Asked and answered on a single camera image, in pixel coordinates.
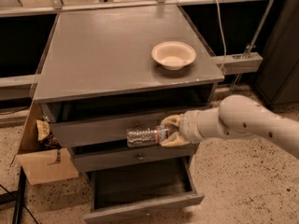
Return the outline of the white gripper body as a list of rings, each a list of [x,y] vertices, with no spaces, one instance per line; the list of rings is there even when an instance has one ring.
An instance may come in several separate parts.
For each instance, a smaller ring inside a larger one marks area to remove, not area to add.
[[[200,134],[197,124],[199,112],[196,110],[187,111],[180,115],[179,133],[189,143],[199,144],[204,140]]]

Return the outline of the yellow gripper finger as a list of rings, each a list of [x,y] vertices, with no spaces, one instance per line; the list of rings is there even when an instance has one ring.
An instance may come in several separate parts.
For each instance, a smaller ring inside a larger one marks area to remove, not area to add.
[[[172,133],[167,139],[160,143],[162,147],[181,147],[188,144],[189,141],[187,141],[179,132]]]
[[[171,115],[171,116],[168,116],[166,118],[164,118],[160,125],[161,126],[173,126],[173,127],[179,127],[179,124],[180,124],[180,118],[181,118],[181,115]]]

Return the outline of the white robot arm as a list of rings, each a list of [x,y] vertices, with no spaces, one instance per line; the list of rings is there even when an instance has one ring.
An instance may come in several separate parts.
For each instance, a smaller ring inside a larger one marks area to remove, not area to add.
[[[178,127],[163,147],[199,144],[208,138],[261,136],[299,158],[299,122],[283,118],[242,95],[223,99],[216,108],[192,110],[165,118],[162,125]]]

